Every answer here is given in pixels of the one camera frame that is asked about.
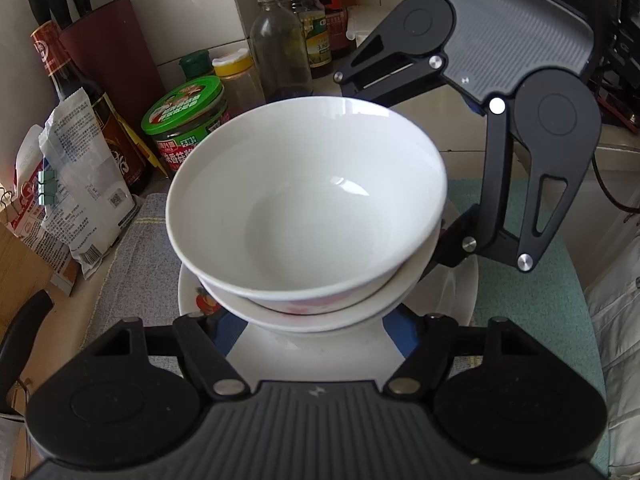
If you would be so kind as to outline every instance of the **white cap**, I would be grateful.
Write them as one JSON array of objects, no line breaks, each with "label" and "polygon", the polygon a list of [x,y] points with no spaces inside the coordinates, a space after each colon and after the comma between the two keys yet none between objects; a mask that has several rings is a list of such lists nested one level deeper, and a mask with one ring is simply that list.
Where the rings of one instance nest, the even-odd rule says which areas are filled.
[{"label": "white cap", "polygon": [[241,48],[237,52],[232,52],[231,54],[226,54],[226,56],[217,57],[216,59],[211,61],[211,64],[214,67],[226,66],[226,65],[231,65],[233,63],[237,63],[238,61],[242,61],[247,57],[251,57],[251,54],[249,53],[249,49]]}]

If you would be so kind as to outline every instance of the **yellow lid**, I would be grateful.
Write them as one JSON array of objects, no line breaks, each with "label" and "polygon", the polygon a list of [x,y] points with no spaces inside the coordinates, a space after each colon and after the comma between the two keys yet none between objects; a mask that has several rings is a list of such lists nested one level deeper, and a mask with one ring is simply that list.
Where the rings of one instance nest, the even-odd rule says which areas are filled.
[{"label": "yellow lid", "polygon": [[211,64],[218,77],[225,77],[239,72],[244,72],[254,65],[248,48],[241,48],[237,52],[217,57]]}]

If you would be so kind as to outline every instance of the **wooden cutting board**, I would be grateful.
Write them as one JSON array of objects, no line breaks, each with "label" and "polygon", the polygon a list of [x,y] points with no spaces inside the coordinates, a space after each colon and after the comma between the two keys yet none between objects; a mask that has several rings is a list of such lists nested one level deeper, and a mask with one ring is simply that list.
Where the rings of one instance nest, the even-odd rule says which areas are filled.
[{"label": "wooden cutting board", "polygon": [[53,268],[0,224],[0,340],[18,309],[53,274]]}]

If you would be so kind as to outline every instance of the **green jar lid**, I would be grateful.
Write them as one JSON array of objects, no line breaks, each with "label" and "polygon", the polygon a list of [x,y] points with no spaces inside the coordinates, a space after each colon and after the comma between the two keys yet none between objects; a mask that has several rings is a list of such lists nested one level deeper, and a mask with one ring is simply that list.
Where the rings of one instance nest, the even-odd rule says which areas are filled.
[{"label": "green jar lid", "polygon": [[222,81],[206,75],[178,86],[145,114],[142,129],[147,135],[163,134],[188,123],[205,111],[222,92]]},{"label": "green jar lid", "polygon": [[187,80],[210,74],[212,71],[211,56],[209,55],[208,50],[197,50],[196,52],[191,52],[181,58],[178,64],[184,72],[184,76]]}]

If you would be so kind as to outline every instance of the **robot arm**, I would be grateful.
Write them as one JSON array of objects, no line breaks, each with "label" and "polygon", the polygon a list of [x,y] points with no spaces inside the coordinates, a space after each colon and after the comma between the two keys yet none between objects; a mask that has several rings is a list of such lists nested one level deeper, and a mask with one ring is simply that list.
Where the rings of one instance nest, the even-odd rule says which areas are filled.
[{"label": "robot arm", "polygon": [[[605,1],[405,0],[335,73],[344,96],[385,106],[449,84],[486,115],[480,202],[442,236],[432,267],[472,253],[521,272],[539,262],[600,138],[584,82],[602,54],[612,5],[594,3]],[[504,227],[514,142],[531,156],[519,234]],[[545,179],[566,189],[540,230]]]}]

